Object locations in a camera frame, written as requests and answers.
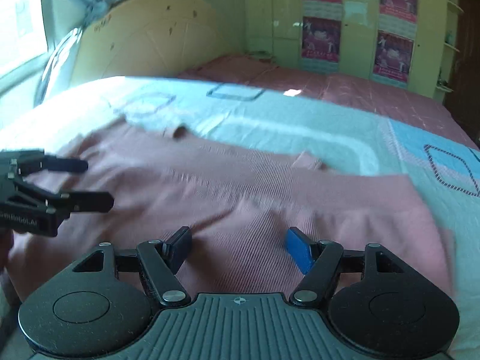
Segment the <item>light blue patterned bedsheet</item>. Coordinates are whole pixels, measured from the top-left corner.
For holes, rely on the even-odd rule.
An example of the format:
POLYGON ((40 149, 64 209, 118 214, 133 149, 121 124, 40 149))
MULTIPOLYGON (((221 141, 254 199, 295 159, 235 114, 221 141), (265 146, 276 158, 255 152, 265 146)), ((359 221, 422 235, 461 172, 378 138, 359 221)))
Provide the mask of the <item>light blue patterned bedsheet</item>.
POLYGON ((455 359, 479 357, 479 153, 443 136, 331 102, 242 85, 113 77, 71 88, 1 131, 4 150, 68 143, 118 120, 276 155, 308 153, 327 172, 407 176, 453 240, 455 359))

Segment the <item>corner shelf unit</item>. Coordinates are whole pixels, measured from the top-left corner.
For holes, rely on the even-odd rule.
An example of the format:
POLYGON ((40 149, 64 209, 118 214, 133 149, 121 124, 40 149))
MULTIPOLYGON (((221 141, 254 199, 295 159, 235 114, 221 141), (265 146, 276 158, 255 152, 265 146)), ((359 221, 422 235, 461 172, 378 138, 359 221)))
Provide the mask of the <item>corner shelf unit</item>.
POLYGON ((458 21, 464 11, 459 5, 459 0, 447 1, 447 23, 444 39, 444 48, 442 53, 442 63, 439 69, 437 86, 433 98, 438 102, 443 102, 446 94, 453 92, 453 86, 450 83, 453 71, 453 65, 456 55, 460 52, 456 45, 458 30, 458 21))

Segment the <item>pale green wardrobe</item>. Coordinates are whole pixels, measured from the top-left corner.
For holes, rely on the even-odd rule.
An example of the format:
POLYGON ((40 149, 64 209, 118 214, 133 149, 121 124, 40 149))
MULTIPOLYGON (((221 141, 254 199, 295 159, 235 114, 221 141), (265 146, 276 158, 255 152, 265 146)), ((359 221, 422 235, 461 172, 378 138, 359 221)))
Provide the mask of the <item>pale green wardrobe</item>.
MULTIPOLYGON (((407 90, 434 96, 443 58, 448 0, 418 0, 407 90)), ((247 49, 281 66, 301 67, 303 0, 246 0, 247 49)), ((372 80, 379 0, 343 0, 338 71, 372 80)))

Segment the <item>lower left pink poster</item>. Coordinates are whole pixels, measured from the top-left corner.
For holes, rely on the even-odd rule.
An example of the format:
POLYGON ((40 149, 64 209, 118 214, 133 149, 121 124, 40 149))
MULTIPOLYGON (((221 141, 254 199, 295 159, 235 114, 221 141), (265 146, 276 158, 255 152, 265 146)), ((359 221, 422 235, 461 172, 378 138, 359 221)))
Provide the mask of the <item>lower left pink poster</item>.
POLYGON ((338 71, 341 22, 304 16, 301 67, 309 72, 332 74, 338 71))

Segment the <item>upper right pink poster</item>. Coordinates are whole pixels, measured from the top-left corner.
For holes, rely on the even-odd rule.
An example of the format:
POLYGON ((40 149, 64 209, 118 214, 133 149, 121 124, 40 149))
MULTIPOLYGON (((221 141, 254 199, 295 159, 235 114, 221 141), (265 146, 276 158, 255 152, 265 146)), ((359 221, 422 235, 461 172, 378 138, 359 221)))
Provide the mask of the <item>upper right pink poster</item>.
POLYGON ((379 0, 378 30, 414 40, 418 0, 379 0))

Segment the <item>cream wooden headboard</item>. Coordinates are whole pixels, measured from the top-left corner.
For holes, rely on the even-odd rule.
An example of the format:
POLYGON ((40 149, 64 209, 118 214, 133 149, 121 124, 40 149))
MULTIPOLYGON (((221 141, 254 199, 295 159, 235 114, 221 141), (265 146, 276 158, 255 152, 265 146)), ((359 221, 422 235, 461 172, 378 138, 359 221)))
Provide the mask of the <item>cream wooden headboard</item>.
POLYGON ((70 85, 174 77, 232 52, 204 0, 127 0, 83 31, 70 85))

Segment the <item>pink checked bed cover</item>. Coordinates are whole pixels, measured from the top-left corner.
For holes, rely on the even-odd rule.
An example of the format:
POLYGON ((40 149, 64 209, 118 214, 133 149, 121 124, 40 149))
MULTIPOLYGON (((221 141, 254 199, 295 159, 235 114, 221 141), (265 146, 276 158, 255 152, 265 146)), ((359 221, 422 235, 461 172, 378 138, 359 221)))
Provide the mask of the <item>pink checked bed cover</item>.
POLYGON ((287 91, 298 89, 307 98, 368 111, 424 129, 472 149, 477 146, 435 100, 406 89, 341 73, 321 75, 247 55, 225 55, 177 75, 184 80, 205 80, 287 91))

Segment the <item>lower right pink poster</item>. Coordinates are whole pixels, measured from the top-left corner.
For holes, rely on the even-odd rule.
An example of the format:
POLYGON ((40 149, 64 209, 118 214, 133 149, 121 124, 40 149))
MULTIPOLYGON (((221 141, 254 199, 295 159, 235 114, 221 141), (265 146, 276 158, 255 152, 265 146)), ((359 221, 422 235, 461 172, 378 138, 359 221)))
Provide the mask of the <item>lower right pink poster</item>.
POLYGON ((378 83, 407 88, 414 42, 408 38, 379 31, 372 79, 378 83))

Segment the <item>dark brown door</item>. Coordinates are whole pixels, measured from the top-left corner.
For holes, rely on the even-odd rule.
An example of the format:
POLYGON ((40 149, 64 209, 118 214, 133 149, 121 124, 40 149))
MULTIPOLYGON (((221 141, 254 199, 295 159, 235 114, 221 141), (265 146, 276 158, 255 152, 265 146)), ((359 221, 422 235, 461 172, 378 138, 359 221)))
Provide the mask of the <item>dark brown door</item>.
POLYGON ((459 53, 454 59, 449 85, 453 92, 445 106, 453 119, 475 140, 479 135, 479 0, 459 0, 464 13, 456 34, 459 53))

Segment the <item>pink knit sweater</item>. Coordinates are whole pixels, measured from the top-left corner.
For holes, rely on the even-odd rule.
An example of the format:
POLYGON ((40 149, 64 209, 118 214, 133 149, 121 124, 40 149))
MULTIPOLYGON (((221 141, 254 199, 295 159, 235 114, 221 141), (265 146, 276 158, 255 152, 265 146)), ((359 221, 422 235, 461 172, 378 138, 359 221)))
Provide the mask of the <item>pink knit sweater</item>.
POLYGON ((54 238, 18 235, 7 273, 25 299, 101 242, 131 249, 187 226, 193 250, 179 270, 190 294, 290 293, 301 275, 284 248, 295 227, 348 250, 379 243, 452 294, 453 240, 438 228, 406 175, 324 170, 308 153, 271 154, 115 121, 60 154, 89 164, 82 175, 42 172, 52 191, 107 191, 106 214, 75 214, 54 238))

